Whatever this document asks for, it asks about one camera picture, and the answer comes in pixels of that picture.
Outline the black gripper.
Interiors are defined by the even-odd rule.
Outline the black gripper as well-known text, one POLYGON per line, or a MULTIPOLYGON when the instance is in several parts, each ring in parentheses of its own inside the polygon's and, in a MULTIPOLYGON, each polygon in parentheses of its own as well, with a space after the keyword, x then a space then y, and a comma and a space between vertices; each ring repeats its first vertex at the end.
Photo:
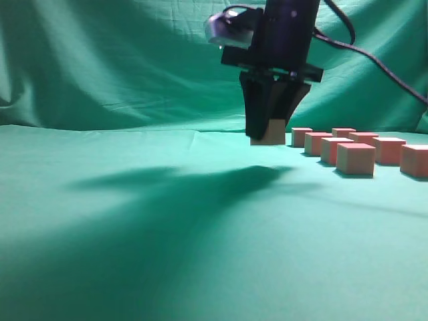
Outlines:
MULTIPOLYGON (((223 10, 228 30, 236 44, 226 45, 221 63, 255 70, 283 70, 297 80, 320 82, 324 70, 307 62, 319 1, 267 1, 265 7, 246 9, 236 16, 234 8, 223 10)), ((261 140, 268 127, 275 84, 272 76, 240 72, 245 134, 261 140)), ((272 118, 289 122, 311 89, 304 82, 288 82, 275 103, 272 118)))

